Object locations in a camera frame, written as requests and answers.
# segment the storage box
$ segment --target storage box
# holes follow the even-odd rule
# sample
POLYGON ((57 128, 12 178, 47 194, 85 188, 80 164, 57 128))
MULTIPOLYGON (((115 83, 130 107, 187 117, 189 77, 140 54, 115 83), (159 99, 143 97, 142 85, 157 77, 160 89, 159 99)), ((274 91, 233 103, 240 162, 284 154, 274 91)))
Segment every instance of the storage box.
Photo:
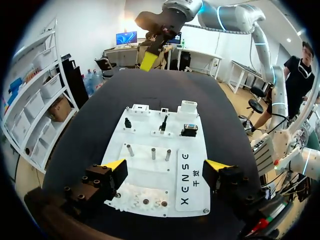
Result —
POLYGON ((13 119, 13 127, 11 129, 11 132, 18 144, 23 142, 30 126, 30 122, 28 121, 23 109, 21 113, 17 114, 13 119))
POLYGON ((57 51, 54 48, 55 47, 52 47, 40 52, 33 60, 33 65, 39 70, 42 70, 56 61, 58 59, 57 51))
POLYGON ((39 138, 42 139, 46 144, 50 145, 52 140, 55 138, 57 131, 51 123, 51 119, 45 117, 45 125, 41 130, 39 138))
POLYGON ((42 163, 44 162, 45 156, 47 153, 47 149, 41 144, 39 138, 37 139, 35 146, 32 150, 31 159, 39 164, 41 167, 42 163))
POLYGON ((52 98, 60 89, 62 85, 59 78, 60 73, 56 74, 53 78, 43 83, 41 87, 42 96, 45 99, 52 98))
POLYGON ((40 89, 39 89, 33 96, 31 95, 29 97, 29 101, 25 105, 25 111, 32 118, 36 118, 37 115, 40 113, 41 109, 44 108, 44 106, 45 106, 45 103, 41 97, 40 89))
POLYGON ((67 98, 59 97, 49 108, 49 113, 53 116, 54 122, 64 122, 71 112, 67 98))

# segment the cardboard box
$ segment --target cardboard box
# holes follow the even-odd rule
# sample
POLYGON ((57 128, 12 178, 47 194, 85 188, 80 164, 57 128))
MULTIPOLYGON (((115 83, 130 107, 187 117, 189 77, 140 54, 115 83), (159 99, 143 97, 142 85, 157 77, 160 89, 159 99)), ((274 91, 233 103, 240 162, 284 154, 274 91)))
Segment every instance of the cardboard box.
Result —
POLYGON ((54 122, 64 122, 70 112, 71 106, 65 96, 59 97, 49 108, 54 122))

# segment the shelving unit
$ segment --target shelving unit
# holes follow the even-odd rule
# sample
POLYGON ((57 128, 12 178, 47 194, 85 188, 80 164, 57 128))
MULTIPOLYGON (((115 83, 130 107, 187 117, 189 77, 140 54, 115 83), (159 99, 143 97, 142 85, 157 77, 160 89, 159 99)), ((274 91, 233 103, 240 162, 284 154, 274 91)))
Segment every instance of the shelving unit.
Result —
POLYGON ((22 73, 26 69, 28 69, 28 66, 31 63, 35 64, 35 62, 37 61, 36 63, 39 64, 40 68, 42 69, 39 69, 39 72, 29 82, 22 85, 22 88, 19 89, 17 96, 12 101, 5 114, 1 115, 0 123, 3 134, 5 135, 9 143, 14 147, 14 149, 33 167, 44 174, 46 173, 46 164, 48 162, 48 159, 50 158, 52 150, 57 143, 57 140, 59 139, 61 133, 64 131, 65 127, 74 116, 74 114, 79 111, 79 108, 70 91, 63 69, 62 60, 60 58, 61 54, 59 52, 57 33, 58 20, 55 18, 53 21, 48 23, 46 29, 42 34, 36 37, 35 40, 28 41, 13 55, 10 71, 5 80, 5 83, 7 83, 5 84, 5 86, 7 86, 4 89, 4 93, 8 91, 8 87, 10 86, 10 84, 12 84, 17 78, 23 78, 22 73), (56 71, 57 65, 59 67, 60 73, 53 74, 53 72, 56 71), (30 99, 30 97, 34 96, 39 91, 39 89, 41 89, 44 81, 48 76, 56 76, 59 81, 61 77, 64 86, 62 85, 63 87, 59 89, 51 98, 45 98, 43 95, 41 95, 44 106, 36 116, 27 117, 30 127, 24 131, 24 139, 17 142, 12 133, 12 128, 15 127, 13 121, 18 113, 24 111, 27 100, 30 99), (33 148, 36 149, 34 145, 32 146, 32 144, 40 137, 41 131, 39 131, 39 129, 43 126, 42 124, 46 119, 45 117, 49 116, 48 109, 60 96, 65 96, 68 99, 72 107, 71 112, 64 120, 64 122, 51 122, 52 126, 56 130, 56 134, 52 142, 50 142, 49 144, 45 144, 45 156, 41 163, 37 163, 36 161, 31 159, 31 154, 29 152, 29 154, 26 153, 26 148, 31 148, 31 150, 33 148))

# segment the table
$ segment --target table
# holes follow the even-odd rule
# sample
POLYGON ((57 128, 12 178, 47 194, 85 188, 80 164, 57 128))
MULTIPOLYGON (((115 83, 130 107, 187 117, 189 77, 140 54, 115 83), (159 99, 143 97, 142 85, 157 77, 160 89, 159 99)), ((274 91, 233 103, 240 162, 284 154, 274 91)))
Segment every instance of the table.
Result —
MULTIPOLYGON (((212 77, 126 69, 109 79, 70 122, 52 155, 43 190, 61 193, 64 186, 78 183, 88 166, 100 164, 127 106, 145 104, 154 110, 176 111, 182 100, 198 103, 208 158, 238 165, 258 189, 260 179, 249 140, 234 107, 212 77)), ((216 196, 211 199, 211 212, 202 217, 149 217, 103 205, 85 224, 121 239, 235 239, 243 222, 216 196)))
MULTIPOLYGON (((234 94, 237 93, 240 84, 242 82, 246 81, 246 79, 247 79, 249 74, 253 75, 255 78, 260 79, 260 80, 263 81, 262 75, 259 72, 256 72, 253 69, 251 69, 251 68, 249 68, 247 66, 244 66, 241 63, 236 62, 236 61, 231 61, 231 64, 232 64, 232 69, 231 69, 230 77, 229 77, 229 80, 228 80, 227 84, 231 88, 231 90, 233 91, 234 94), (241 70, 241 73, 240 73, 239 77, 236 78, 236 79, 234 79, 234 76, 233 76, 235 67, 237 67, 237 68, 239 68, 241 70), (235 87, 231 85, 231 82, 236 83, 235 87)), ((263 89, 262 90, 264 92, 266 92, 268 85, 269 84, 267 82, 265 82, 263 84, 263 89)))
MULTIPOLYGON (((177 49, 179 51, 178 52, 178 64, 177 64, 177 68, 178 69, 180 68, 181 52, 189 52, 189 53, 192 53, 192 54, 199 54, 199 55, 204 55, 204 56, 210 57, 211 58, 211 62, 210 62, 209 69, 203 69, 205 71, 208 71, 207 74, 209 76, 212 76, 210 73, 211 73, 211 67, 212 67, 212 64, 214 63, 214 60, 218 59, 218 65, 217 65, 217 69, 216 69, 215 75, 214 75, 215 80, 217 80, 218 72, 219 72, 219 69, 220 69, 220 61, 223 59, 221 56, 215 55, 215 54, 208 54, 208 53, 204 53, 204 52, 200 52, 200 51, 192 50, 192 49, 188 49, 188 48, 182 48, 182 47, 177 47, 175 49, 177 49)), ((170 70, 172 51, 173 50, 169 51, 168 64, 167 64, 167 69, 168 70, 170 70)))
POLYGON ((103 51, 103 57, 107 57, 108 54, 114 54, 114 53, 122 53, 122 52, 132 52, 132 51, 136 51, 136 58, 135 58, 135 64, 137 64, 137 60, 138 60, 138 46, 126 46, 126 47, 116 47, 114 49, 110 49, 110 50, 104 50, 103 51))

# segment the metal pin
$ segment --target metal pin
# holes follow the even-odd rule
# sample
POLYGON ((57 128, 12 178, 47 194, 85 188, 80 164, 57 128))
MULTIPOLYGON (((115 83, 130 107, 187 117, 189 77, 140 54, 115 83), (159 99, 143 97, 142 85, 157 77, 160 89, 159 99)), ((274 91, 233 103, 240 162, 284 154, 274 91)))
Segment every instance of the metal pin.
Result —
POLYGON ((133 157, 134 156, 134 151, 132 151, 132 147, 130 146, 130 144, 128 144, 126 147, 128 148, 130 156, 133 157))
POLYGON ((169 161, 170 155, 171 155, 171 149, 169 149, 168 151, 166 151, 165 160, 166 160, 167 162, 169 161))
POLYGON ((152 153, 152 160, 156 160, 156 149, 152 148, 151 153, 152 153))

